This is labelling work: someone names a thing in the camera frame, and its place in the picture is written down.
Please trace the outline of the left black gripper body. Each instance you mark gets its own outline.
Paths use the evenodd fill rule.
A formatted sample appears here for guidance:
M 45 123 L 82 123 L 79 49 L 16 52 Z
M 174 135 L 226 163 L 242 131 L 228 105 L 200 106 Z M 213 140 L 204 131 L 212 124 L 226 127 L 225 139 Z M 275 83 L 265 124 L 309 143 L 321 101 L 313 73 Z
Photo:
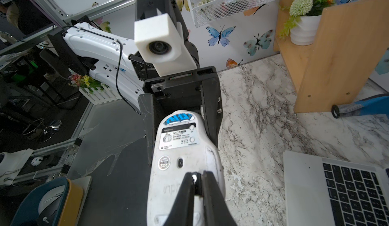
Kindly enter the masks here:
M 200 114 L 207 136 L 216 145 L 223 118 L 219 76 L 215 67 L 148 79 L 138 98 L 145 124 L 148 163 L 152 164 L 160 122 L 178 110 Z

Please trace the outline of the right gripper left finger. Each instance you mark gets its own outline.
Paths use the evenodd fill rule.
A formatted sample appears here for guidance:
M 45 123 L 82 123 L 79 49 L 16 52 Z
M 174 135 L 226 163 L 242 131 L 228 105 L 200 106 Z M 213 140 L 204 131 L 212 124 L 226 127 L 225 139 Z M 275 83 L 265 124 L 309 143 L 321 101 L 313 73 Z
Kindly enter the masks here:
M 194 210 L 194 186 L 192 173 L 185 174 L 172 209 L 164 226 L 192 226 Z

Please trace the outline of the silver laptop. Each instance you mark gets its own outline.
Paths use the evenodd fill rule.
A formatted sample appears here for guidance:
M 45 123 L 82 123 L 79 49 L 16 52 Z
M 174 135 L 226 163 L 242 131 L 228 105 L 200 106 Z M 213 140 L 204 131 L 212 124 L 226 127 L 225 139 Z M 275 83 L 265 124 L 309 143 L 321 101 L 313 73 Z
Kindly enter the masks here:
M 388 169 L 292 151 L 283 162 L 287 225 L 389 224 Z

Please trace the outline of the white wireless mouse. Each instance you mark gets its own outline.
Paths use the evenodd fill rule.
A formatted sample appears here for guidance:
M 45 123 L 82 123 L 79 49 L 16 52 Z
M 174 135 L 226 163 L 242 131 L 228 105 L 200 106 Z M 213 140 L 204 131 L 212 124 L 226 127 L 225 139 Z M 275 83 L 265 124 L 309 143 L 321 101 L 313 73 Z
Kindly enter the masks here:
M 153 153 L 146 221 L 149 226 L 165 223 L 188 172 L 213 172 L 225 195 L 223 166 L 216 145 L 205 130 L 201 115 L 179 110 L 159 124 Z

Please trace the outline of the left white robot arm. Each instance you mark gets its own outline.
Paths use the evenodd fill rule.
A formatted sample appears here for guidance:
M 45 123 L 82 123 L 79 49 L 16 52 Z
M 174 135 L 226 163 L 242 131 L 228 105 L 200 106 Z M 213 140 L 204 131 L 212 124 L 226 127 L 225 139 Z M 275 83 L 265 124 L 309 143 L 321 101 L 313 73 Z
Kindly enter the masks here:
M 217 144 L 222 120 L 219 78 L 214 67 L 199 67 L 183 20 L 167 13 L 137 20 L 134 39 L 88 22 L 59 29 L 49 38 L 71 70 L 115 88 L 142 113 L 150 152 L 159 124 L 176 111 L 201 114 L 208 138 Z

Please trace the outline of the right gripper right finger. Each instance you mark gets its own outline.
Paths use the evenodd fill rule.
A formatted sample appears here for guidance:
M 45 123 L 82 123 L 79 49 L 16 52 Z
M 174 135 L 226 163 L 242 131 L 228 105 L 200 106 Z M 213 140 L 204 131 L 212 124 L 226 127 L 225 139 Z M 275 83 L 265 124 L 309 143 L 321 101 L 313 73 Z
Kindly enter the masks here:
M 204 218 L 206 226 L 237 226 L 226 205 L 219 185 L 211 171 L 202 176 Z

